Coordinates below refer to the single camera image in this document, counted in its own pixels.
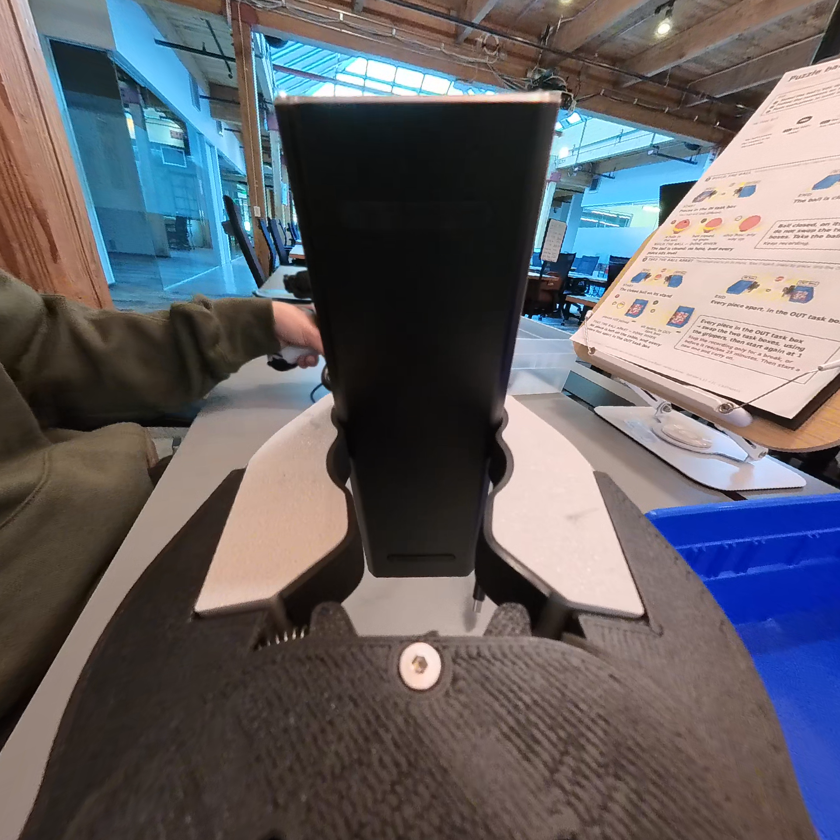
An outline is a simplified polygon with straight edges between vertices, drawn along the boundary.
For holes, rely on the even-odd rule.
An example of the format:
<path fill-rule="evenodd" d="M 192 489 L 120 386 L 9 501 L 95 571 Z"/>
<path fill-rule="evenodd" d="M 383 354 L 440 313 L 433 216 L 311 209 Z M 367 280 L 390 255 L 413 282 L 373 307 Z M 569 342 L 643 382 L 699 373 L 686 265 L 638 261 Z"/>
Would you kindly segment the black USB hub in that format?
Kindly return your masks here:
<path fill-rule="evenodd" d="M 281 97 L 370 571 L 473 571 L 557 91 Z"/>

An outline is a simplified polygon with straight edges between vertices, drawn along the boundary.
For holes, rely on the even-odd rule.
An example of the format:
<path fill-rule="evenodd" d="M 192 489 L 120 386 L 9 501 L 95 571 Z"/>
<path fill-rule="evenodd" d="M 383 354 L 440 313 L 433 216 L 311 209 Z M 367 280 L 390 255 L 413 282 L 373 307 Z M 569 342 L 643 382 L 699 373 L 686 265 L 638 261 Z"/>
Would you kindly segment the black flat box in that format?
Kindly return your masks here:
<path fill-rule="evenodd" d="M 611 375 L 588 364 L 574 363 L 563 384 L 563 392 L 591 407 L 636 406 L 635 393 Z"/>

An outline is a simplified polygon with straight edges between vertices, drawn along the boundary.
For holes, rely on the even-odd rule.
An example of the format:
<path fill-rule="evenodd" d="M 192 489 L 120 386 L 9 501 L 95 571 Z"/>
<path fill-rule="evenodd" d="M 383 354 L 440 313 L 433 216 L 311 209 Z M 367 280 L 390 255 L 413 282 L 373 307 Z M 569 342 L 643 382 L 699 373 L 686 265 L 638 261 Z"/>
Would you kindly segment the black monitor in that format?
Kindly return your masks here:
<path fill-rule="evenodd" d="M 663 184 L 658 189 L 658 224 L 663 226 L 672 217 L 696 181 Z"/>

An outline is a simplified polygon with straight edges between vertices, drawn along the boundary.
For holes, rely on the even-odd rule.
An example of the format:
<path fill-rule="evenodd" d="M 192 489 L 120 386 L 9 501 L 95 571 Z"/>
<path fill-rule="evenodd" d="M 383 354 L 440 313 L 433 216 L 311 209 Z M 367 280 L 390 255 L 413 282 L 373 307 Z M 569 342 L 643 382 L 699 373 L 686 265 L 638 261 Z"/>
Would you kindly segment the person's left hand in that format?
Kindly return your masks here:
<path fill-rule="evenodd" d="M 317 315 L 311 306 L 298 306 L 284 301 L 270 303 L 274 330 L 281 351 L 298 351 L 297 360 L 324 354 Z"/>

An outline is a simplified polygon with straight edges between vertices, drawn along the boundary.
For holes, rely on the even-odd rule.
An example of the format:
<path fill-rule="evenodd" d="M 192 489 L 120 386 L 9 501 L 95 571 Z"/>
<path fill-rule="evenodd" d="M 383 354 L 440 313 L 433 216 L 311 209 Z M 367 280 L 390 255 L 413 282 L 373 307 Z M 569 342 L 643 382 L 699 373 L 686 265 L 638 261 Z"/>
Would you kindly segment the grey desk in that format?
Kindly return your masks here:
<path fill-rule="evenodd" d="M 124 596 L 219 483 L 310 406 L 316 380 L 314 370 L 280 374 L 255 361 L 207 398 L 2 749 L 2 794 L 12 800 L 3 811 L 30 808 L 73 687 Z M 728 500 L 674 471 L 567 395 L 516 397 L 559 429 L 593 469 L 612 477 L 642 512 Z M 365 634 L 478 634 L 492 607 L 486 603 L 481 614 L 472 612 L 472 583 L 471 577 L 413 581 L 365 573 L 347 610 Z"/>

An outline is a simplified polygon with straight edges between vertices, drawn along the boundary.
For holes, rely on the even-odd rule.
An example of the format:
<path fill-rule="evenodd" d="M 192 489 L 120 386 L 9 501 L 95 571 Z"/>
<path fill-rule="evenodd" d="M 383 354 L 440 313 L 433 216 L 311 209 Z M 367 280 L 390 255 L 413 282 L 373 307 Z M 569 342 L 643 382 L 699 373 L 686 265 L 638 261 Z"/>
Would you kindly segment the black office chair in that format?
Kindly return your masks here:
<path fill-rule="evenodd" d="M 243 224 L 238 205 L 236 204 L 236 201 L 228 195 L 223 195 L 223 201 L 227 214 L 227 221 L 224 223 L 224 229 L 234 237 L 243 257 L 245 258 L 245 263 L 250 270 L 257 288 L 262 288 L 266 282 L 266 275 L 259 263 L 255 247 L 245 231 L 245 226 Z"/>

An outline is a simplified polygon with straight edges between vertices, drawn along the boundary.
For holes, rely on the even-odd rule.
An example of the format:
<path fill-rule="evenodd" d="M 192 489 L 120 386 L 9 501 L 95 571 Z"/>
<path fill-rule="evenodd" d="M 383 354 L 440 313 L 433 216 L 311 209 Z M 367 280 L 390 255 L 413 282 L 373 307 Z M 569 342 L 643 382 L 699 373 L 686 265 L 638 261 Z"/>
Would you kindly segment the white stand base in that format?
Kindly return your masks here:
<path fill-rule="evenodd" d="M 643 406 L 596 406 L 595 415 L 686 478 L 721 492 L 799 490 L 805 478 L 768 450 L 636 389 Z"/>

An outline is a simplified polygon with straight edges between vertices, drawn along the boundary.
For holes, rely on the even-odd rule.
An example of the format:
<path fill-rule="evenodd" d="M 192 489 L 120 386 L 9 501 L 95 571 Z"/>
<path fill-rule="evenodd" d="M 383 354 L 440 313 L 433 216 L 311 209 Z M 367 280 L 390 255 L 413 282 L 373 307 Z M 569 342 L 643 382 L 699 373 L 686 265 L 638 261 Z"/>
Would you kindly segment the clear plastic organizer box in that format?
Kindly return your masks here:
<path fill-rule="evenodd" d="M 511 396 L 562 393 L 577 360 L 572 334 L 552 322 L 521 317 L 507 392 Z"/>

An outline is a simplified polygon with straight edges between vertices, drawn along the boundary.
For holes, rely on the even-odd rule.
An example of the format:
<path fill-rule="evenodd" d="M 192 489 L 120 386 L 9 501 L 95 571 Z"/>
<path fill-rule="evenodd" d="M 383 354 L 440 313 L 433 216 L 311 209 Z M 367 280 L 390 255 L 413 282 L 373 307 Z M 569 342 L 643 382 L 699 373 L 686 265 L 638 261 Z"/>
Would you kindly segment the wooden pillar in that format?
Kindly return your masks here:
<path fill-rule="evenodd" d="M 1 267 L 99 309 L 112 299 L 35 21 L 1 2 Z"/>

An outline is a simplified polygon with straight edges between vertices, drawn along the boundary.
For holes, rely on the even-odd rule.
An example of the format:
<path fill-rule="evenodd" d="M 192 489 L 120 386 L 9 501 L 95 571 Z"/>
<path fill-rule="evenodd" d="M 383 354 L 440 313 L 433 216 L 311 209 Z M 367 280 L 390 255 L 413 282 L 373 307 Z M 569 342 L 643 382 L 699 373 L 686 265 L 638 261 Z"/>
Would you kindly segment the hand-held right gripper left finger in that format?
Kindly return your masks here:
<path fill-rule="evenodd" d="M 309 617 L 364 574 L 350 457 L 325 396 L 248 462 L 195 603 L 200 616 L 266 608 Z"/>

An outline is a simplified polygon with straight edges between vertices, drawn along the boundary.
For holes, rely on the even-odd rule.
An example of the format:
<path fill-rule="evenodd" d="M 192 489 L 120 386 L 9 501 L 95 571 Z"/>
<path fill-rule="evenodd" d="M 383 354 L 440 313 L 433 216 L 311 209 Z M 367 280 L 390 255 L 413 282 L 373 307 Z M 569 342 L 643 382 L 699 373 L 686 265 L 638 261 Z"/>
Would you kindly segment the person's olive hoodie torso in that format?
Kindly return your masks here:
<path fill-rule="evenodd" d="M 154 482 L 138 392 L 142 318 L 2 272 L 2 739 L 131 530 Z"/>

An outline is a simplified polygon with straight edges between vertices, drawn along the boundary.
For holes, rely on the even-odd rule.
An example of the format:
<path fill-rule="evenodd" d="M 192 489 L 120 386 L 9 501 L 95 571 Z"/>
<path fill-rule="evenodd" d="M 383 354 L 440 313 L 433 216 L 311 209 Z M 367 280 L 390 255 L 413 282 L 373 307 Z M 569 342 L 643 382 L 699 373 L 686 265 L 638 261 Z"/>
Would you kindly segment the printed instruction sheet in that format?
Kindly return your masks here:
<path fill-rule="evenodd" d="M 572 340 L 798 427 L 838 390 L 839 62 L 786 73 Z"/>

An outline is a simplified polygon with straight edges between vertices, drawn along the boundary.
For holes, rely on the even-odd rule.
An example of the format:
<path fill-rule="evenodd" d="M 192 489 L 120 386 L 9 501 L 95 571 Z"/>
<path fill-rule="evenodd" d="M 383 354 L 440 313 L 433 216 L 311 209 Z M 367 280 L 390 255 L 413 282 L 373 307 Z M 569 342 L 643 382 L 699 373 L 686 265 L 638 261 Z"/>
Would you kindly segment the blue plastic bin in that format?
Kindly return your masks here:
<path fill-rule="evenodd" d="M 750 652 L 820 838 L 839 838 L 839 496 L 650 511 Z"/>

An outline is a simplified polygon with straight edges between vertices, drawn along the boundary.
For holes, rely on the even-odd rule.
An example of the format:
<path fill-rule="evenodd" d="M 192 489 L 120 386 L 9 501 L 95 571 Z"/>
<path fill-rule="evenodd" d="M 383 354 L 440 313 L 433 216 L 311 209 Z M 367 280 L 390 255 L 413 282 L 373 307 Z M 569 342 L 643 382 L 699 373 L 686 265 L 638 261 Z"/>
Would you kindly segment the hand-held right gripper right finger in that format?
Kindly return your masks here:
<path fill-rule="evenodd" d="M 577 613 L 645 614 L 595 472 L 560 431 L 508 396 L 493 441 L 476 583 L 495 605 L 537 618 L 549 600 Z"/>

